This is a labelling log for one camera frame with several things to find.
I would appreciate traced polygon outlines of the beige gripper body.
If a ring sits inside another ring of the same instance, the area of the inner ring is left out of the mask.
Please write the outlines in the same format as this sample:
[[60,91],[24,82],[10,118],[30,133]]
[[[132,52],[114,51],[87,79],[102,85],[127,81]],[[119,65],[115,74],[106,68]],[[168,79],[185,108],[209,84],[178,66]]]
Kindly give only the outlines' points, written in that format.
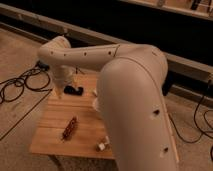
[[59,99],[62,98],[64,88],[67,85],[76,87],[74,71],[67,66],[56,66],[52,69],[52,77],[55,85],[55,92]]

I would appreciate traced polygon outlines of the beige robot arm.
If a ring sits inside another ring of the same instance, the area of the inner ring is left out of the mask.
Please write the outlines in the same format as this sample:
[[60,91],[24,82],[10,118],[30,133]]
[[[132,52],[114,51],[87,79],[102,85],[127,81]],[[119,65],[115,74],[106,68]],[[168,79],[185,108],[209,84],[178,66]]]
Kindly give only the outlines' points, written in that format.
[[165,55],[148,44],[73,48],[58,36],[38,57],[50,66],[55,86],[70,82],[69,67],[95,70],[97,104],[119,171],[179,171],[177,148],[163,97]]

